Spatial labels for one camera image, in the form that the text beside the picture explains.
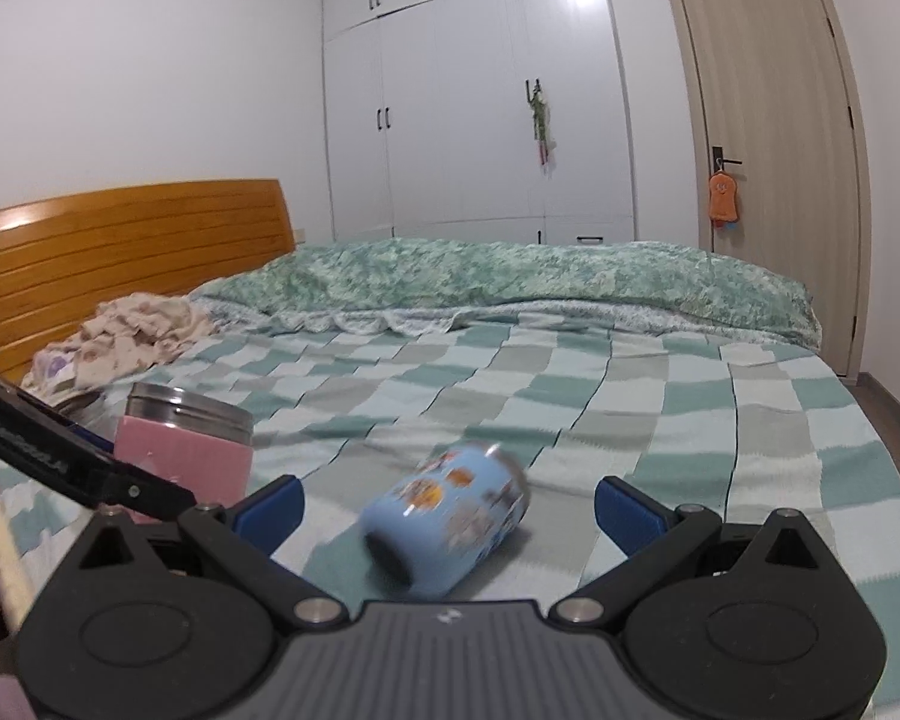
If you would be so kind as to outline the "white built-in wardrobe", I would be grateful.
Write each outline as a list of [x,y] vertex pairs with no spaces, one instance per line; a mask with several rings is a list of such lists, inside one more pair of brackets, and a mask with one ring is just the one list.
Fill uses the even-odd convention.
[[[635,234],[610,0],[322,0],[340,241],[601,245]],[[525,82],[549,103],[539,167]]]

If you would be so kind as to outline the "blue cartoon insulated cup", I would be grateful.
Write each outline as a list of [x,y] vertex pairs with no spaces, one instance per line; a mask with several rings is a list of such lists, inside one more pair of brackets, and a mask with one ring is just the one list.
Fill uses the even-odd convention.
[[362,541],[400,595],[436,600],[514,533],[532,491],[497,444],[460,442],[364,507]]

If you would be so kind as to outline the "light wooden door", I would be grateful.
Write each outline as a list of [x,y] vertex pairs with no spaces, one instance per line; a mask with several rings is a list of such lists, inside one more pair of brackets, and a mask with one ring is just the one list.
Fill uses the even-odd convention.
[[697,192],[712,147],[741,166],[740,221],[701,244],[803,283],[821,356],[855,380],[870,296],[870,176],[859,92],[832,0],[670,0],[691,105]]

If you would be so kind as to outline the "orange hanging pouch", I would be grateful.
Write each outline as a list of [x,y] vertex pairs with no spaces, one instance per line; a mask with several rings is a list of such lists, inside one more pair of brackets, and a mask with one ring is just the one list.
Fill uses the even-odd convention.
[[740,221],[738,184],[723,169],[718,169],[710,176],[707,215],[715,227],[724,227]]

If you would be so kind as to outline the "crumpled beige floral clothing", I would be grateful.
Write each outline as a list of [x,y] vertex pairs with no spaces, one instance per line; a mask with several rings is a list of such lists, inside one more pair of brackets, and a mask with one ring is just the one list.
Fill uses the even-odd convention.
[[215,332],[208,312],[188,298],[133,293],[102,302],[68,338],[35,353],[22,388],[53,403],[169,364]]

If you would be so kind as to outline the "pink insulated cup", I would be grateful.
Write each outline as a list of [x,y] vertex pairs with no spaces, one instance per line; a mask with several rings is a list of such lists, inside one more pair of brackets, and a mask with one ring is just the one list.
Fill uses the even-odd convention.
[[198,504],[237,504],[250,481],[253,426],[253,416],[240,406],[136,382],[113,455],[188,489]]

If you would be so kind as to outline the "green floral duvet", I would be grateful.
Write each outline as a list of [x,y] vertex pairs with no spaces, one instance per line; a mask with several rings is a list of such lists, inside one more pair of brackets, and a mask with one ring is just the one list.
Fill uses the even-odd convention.
[[701,332],[821,348],[802,283],[687,245],[379,239],[304,247],[193,291],[217,320],[272,333],[407,337],[483,320]]

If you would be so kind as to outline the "green hanging ornament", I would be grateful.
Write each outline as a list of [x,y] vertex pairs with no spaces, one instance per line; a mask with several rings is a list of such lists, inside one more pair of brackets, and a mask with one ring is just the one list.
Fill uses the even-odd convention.
[[538,150],[539,167],[548,174],[553,165],[553,137],[549,132],[549,103],[539,80],[525,82],[526,104],[532,111],[533,140]]

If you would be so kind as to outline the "tall stainless steel cup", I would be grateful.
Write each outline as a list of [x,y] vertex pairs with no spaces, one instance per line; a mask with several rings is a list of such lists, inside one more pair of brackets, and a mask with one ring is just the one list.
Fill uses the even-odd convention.
[[107,442],[115,440],[119,422],[125,414],[128,388],[96,388],[68,395],[55,410]]

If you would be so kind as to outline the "wooden orange headboard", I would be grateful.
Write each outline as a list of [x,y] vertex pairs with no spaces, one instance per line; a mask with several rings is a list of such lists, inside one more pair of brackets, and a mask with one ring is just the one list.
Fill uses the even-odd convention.
[[3,208],[0,376],[22,379],[37,351],[102,302],[187,294],[294,249],[274,179],[107,188]]

